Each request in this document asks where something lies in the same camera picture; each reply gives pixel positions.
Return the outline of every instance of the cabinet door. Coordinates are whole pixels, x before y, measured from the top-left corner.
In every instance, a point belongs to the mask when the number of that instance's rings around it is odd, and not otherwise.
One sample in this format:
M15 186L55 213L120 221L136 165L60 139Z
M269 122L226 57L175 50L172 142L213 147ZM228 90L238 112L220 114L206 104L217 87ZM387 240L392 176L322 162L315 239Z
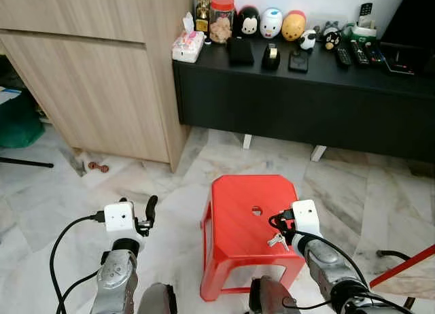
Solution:
M70 146L169 161L145 49L66 37L0 39Z
M0 0L0 28L144 42L137 0Z

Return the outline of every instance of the wooden cabinet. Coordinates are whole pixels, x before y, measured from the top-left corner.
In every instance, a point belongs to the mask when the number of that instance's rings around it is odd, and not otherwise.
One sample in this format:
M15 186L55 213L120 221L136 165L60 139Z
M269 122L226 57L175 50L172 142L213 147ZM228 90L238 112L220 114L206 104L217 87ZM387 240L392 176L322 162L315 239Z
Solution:
M0 0L11 63L71 147L168 162L187 137L171 46L192 0Z

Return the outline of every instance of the key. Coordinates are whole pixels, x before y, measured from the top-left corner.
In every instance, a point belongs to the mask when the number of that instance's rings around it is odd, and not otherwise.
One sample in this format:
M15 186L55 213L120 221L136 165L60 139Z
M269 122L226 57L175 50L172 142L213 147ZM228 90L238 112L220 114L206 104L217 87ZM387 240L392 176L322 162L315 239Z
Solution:
M269 240L267 242L267 244L269 245L269 247L272 247L274 244L276 243L281 243L283 244L284 248L286 251L289 251L287 243L285 242L285 238L284 236L279 232L275 235L275 237L273 237L271 240Z

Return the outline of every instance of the glass jar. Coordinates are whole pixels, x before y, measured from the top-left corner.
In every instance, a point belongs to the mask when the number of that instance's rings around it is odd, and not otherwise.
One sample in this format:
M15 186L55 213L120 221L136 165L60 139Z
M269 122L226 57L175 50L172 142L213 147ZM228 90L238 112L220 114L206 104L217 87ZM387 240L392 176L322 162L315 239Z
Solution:
M234 18L234 0L211 0L210 39L216 43L225 43L232 34Z

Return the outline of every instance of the green bag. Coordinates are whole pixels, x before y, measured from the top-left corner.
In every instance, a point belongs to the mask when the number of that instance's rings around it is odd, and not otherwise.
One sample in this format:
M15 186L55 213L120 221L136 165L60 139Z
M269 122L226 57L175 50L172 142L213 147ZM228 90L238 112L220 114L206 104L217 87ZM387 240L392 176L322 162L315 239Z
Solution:
M27 91L0 104L0 146L26 147L43 133L44 126Z

